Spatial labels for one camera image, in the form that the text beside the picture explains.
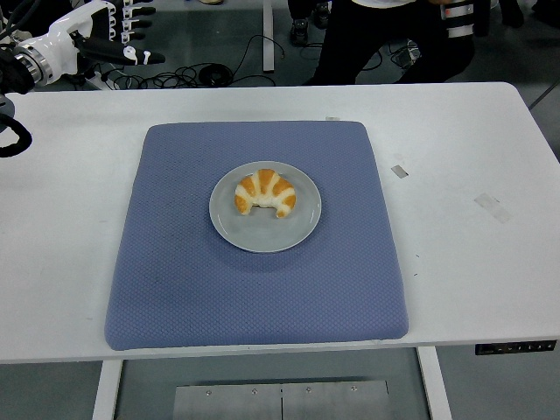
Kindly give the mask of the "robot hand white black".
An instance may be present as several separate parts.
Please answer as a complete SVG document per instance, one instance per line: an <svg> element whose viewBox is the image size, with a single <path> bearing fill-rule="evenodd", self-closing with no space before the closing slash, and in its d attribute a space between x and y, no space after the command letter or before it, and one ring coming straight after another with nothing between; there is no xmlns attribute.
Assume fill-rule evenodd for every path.
<svg viewBox="0 0 560 420"><path fill-rule="evenodd" d="M151 26L146 17L155 12L146 1L89 1L52 23L47 34L19 43L16 58L39 86L77 74L80 58L119 66L160 64L164 55L131 44L144 37L137 30Z"/></svg>

